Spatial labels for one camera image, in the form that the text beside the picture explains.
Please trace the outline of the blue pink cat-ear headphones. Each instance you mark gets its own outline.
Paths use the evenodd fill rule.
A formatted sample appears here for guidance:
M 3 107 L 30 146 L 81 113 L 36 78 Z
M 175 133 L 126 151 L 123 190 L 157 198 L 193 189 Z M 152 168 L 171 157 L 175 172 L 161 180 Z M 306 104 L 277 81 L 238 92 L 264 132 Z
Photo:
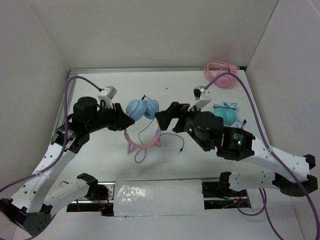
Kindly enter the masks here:
M 145 117 L 149 120 L 155 119 L 155 113 L 160 110 L 159 104 L 153 99 L 134 99 L 126 107 L 126 115 L 128 115 L 135 122 Z M 138 144 L 132 141 L 127 130 L 124 130 L 124 138 L 127 141 L 127 154 L 130 155 L 137 150 L 146 150 L 152 147 L 161 147 L 161 134 L 162 131 L 157 125 L 157 130 L 153 139 L 146 144 Z

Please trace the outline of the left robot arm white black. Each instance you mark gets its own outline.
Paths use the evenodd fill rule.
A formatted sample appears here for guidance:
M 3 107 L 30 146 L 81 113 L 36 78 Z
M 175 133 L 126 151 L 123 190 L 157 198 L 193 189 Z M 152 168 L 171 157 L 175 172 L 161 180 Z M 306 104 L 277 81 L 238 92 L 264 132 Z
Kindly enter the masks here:
M 93 97 L 81 97 L 67 116 L 67 124 L 56 129 L 45 155 L 20 190 L 10 198 L 0 200 L 0 212 L 12 223 L 32 237 L 41 234 L 58 211 L 71 202 L 97 197 L 102 187 L 98 180 L 87 173 L 79 174 L 75 180 L 51 192 L 55 181 L 71 162 L 90 134 L 107 128 L 123 131 L 135 122 L 127 116 L 119 103 L 111 108 L 105 101 Z

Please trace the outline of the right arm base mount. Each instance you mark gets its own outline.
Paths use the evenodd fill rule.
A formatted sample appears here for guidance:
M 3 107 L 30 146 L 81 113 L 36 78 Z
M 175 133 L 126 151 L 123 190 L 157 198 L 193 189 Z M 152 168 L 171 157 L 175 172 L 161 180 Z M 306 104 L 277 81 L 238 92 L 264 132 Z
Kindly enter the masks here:
M 230 172 L 223 172 L 219 178 L 208 178 L 201 181 L 205 210 L 249 208 L 246 190 L 235 191 L 230 188 Z

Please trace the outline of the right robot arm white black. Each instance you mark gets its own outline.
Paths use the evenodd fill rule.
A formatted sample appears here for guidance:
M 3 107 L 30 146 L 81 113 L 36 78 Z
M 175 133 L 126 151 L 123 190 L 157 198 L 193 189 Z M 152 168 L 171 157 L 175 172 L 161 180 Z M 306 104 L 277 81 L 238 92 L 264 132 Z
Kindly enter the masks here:
M 155 113 L 162 131 L 177 119 L 175 133 L 187 133 L 205 151 L 230 161 L 250 163 L 263 169 L 254 173 L 225 171 L 219 176 L 218 190 L 223 196 L 247 189 L 276 189 L 291 197 L 304 197 L 318 189 L 318 179 L 310 174 L 316 161 L 313 155 L 297 156 L 267 147 L 252 133 L 224 126 L 221 117 L 209 111 L 188 110 L 187 104 L 172 102 Z

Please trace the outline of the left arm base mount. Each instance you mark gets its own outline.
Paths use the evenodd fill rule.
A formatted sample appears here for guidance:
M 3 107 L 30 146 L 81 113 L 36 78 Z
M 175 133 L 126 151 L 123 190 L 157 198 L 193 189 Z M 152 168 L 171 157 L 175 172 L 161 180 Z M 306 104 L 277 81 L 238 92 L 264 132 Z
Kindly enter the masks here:
M 99 213 L 104 217 L 114 216 L 115 182 L 99 182 L 93 198 L 81 197 L 71 202 L 67 213 Z

